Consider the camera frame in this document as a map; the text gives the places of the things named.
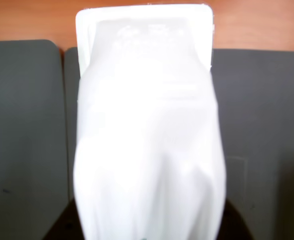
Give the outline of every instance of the gray panel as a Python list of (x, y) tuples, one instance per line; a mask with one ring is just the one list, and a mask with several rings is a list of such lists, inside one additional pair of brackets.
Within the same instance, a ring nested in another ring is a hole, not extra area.
[(77, 130), (77, 97), (80, 72), (78, 64), (78, 51), (76, 47), (66, 51), (64, 57), (64, 81), (67, 109), (67, 136), (68, 136), (68, 161), (69, 161), (69, 192), (73, 198), (73, 162), (76, 151)]
[(218, 49), (212, 65), (227, 165), (247, 164), (235, 204), (255, 239), (294, 239), (294, 52)]
[(68, 203), (63, 99), (52, 42), (0, 42), (0, 240), (41, 239)]

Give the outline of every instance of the wooden surface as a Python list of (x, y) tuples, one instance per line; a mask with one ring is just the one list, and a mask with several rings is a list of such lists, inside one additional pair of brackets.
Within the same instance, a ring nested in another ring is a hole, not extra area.
[[(49, 39), (66, 50), (76, 46), (78, 11), (145, 3), (146, 0), (0, 0), (0, 40)], [(294, 51), (294, 0), (206, 3), (215, 14), (215, 48)]]

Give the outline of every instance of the white plastic container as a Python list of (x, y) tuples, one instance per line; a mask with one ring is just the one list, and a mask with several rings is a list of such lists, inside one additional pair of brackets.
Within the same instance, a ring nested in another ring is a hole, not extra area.
[(203, 4), (86, 9), (74, 192), (87, 240), (213, 240), (225, 164)]

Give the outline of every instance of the gray divider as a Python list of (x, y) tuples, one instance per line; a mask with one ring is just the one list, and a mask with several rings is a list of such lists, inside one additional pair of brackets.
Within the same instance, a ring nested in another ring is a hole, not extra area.
[[(228, 199), (255, 239), (294, 239), (294, 52), (215, 49), (212, 66)], [(64, 67), (72, 172), (76, 48), (67, 51)]]
[(0, 240), (39, 240), (68, 203), (61, 58), (0, 42)]

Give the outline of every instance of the white plastic bottle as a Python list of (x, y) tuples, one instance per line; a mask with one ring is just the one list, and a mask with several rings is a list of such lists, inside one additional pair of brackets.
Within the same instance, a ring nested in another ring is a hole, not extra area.
[(106, 19), (91, 41), (74, 165), (85, 238), (215, 239), (225, 165), (211, 74), (190, 22)]

